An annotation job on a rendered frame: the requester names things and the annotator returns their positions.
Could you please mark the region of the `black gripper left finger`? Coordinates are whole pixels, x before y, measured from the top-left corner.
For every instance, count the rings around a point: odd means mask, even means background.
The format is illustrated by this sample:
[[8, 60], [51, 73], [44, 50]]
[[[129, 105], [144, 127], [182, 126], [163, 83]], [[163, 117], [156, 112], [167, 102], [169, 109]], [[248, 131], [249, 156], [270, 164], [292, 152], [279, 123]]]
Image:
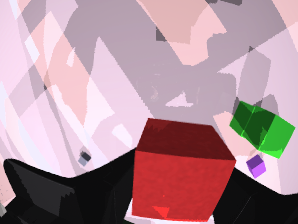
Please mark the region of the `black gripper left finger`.
[[133, 198], [136, 148], [84, 175], [57, 176], [16, 159], [3, 161], [15, 194], [73, 224], [122, 224]]

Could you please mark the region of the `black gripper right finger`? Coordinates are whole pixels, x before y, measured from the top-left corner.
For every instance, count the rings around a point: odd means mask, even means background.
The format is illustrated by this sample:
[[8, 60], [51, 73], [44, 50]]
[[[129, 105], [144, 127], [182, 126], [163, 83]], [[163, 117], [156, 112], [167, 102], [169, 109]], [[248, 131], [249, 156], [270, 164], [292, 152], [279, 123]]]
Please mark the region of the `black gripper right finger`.
[[298, 217], [298, 193], [281, 194], [233, 169], [213, 210], [214, 224], [290, 224]]

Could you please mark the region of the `small purple cube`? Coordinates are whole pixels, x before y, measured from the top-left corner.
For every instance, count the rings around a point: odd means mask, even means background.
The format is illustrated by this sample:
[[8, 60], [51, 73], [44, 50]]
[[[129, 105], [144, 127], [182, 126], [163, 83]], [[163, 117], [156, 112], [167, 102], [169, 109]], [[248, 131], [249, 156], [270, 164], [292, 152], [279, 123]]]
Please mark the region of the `small purple cube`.
[[254, 179], [266, 172], [265, 163], [263, 163], [263, 160], [258, 155], [254, 156], [253, 159], [246, 161], [246, 164]]

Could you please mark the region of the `red block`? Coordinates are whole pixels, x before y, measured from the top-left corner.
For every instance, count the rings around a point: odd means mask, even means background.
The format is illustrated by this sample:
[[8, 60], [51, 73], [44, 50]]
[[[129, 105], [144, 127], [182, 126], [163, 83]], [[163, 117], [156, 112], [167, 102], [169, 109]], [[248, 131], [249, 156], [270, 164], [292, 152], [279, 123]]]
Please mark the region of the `red block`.
[[208, 222], [237, 163], [213, 125], [148, 119], [141, 133], [132, 216]]

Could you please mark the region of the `green block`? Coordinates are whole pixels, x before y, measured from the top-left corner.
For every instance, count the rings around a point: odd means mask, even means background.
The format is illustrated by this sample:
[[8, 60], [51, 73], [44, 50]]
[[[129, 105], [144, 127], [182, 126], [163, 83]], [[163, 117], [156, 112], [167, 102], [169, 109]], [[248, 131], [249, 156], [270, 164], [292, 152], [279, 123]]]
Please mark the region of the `green block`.
[[243, 137], [259, 152], [279, 159], [293, 136], [294, 125], [287, 123], [281, 116], [255, 105], [253, 115], [242, 133]]
[[230, 128], [234, 129], [234, 132], [238, 133], [238, 136], [242, 136], [245, 132], [247, 123], [250, 121], [251, 115], [253, 115], [254, 108], [253, 105], [245, 103], [245, 101], [239, 100], [241, 103], [238, 104], [237, 111], [234, 112], [233, 119], [229, 125]]

